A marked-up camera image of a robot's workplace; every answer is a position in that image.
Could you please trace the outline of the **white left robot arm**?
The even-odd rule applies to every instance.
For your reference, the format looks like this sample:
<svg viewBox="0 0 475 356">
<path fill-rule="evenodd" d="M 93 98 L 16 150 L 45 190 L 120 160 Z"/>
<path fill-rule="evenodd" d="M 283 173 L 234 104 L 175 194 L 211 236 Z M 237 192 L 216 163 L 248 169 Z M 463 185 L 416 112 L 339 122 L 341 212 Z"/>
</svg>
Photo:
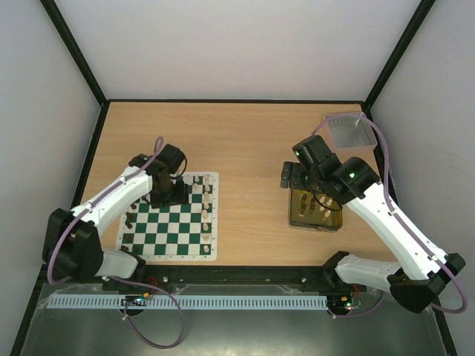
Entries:
<svg viewBox="0 0 475 356">
<path fill-rule="evenodd" d="M 94 277 L 140 282 L 146 263 L 132 251 L 104 249 L 101 237 L 109 225 L 142 197 L 152 208 L 182 205 L 189 201 L 188 186 L 178 177 L 186 168 L 186 155 L 159 138 L 151 156 L 139 154 L 124 171 L 95 197 L 66 211 L 57 208 L 47 222 L 42 259 L 47 281 L 84 283 Z"/>
</svg>

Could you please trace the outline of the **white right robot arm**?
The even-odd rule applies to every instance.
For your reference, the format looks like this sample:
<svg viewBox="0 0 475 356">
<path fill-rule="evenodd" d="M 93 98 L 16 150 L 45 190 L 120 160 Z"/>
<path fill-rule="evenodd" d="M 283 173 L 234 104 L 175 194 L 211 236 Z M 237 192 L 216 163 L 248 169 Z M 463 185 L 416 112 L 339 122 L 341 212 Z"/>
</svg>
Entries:
<svg viewBox="0 0 475 356">
<path fill-rule="evenodd" d="M 366 260 L 345 251 L 327 261 L 325 285 L 334 291 L 347 284 L 368 286 L 390 294 L 413 313 L 420 313 L 453 281 L 466 262 L 425 236 L 394 203 L 378 174 L 363 159 L 341 162 L 324 139 L 312 135 L 292 148 L 296 162 L 285 162 L 281 187 L 323 194 L 346 206 L 396 257 L 394 263 Z"/>
</svg>

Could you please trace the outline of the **yellow transparent piece tray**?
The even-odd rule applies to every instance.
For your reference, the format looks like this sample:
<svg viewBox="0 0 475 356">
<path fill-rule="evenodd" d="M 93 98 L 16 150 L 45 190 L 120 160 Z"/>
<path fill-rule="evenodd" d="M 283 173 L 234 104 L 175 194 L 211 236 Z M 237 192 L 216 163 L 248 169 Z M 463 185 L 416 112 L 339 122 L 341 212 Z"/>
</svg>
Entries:
<svg viewBox="0 0 475 356">
<path fill-rule="evenodd" d="M 292 228 L 337 232 L 343 225 L 342 206 L 325 194 L 291 189 L 288 225 Z"/>
</svg>

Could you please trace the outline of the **green white chess board mat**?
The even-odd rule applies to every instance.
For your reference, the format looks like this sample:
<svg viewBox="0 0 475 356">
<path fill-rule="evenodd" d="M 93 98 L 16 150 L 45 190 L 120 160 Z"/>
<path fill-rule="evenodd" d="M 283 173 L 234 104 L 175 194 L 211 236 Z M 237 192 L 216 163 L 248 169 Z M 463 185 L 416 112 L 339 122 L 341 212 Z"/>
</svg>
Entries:
<svg viewBox="0 0 475 356">
<path fill-rule="evenodd" d="M 117 250 L 147 263 L 217 259 L 219 173 L 188 172 L 178 181 L 187 184 L 189 202 L 152 208 L 148 197 L 136 200 L 120 217 Z"/>
</svg>

